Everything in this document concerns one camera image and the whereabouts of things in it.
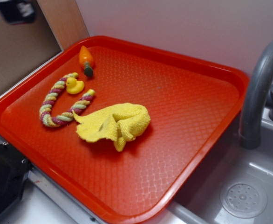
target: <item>gray faucet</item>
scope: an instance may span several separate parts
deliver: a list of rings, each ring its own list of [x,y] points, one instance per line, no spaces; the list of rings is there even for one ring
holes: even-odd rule
[[[263,51],[253,70],[240,117],[239,142],[243,148],[254,149],[261,144],[260,126],[267,98],[269,117],[273,121],[273,41]]]

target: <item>yellow cloth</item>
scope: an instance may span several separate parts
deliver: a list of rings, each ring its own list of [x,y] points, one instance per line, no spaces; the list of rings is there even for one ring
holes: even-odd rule
[[[123,151],[127,141],[143,134],[150,123],[146,107],[130,103],[116,104],[81,117],[74,113],[80,125],[76,132],[87,142],[110,139],[118,152]]]

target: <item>braided rope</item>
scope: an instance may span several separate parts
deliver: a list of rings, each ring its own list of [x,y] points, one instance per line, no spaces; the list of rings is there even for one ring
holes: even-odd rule
[[[62,113],[61,115],[58,115],[57,117],[52,117],[50,114],[52,107],[54,106],[59,93],[64,90],[65,82],[69,77],[77,78],[78,74],[76,72],[70,73],[59,79],[59,81],[56,82],[48,92],[42,103],[42,106],[39,110],[39,119],[47,127],[60,127],[62,125],[68,124],[74,119],[72,112],[74,111],[76,114],[80,114],[90,104],[93,96],[95,95],[94,90],[88,90],[75,104],[72,105],[69,110]]]

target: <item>toy carrot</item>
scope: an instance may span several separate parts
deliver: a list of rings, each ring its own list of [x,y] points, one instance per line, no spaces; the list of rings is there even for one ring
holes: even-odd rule
[[[93,76],[92,67],[94,65],[94,59],[90,53],[90,51],[82,46],[79,54],[79,63],[82,69],[84,69],[84,74],[88,77]]]

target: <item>sink basin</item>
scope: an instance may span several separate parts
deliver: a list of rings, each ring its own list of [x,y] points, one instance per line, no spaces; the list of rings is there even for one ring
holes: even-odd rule
[[[261,126],[261,146],[247,150],[239,146],[239,117],[233,121],[175,196],[188,214],[176,215],[191,224],[273,223],[273,122]]]

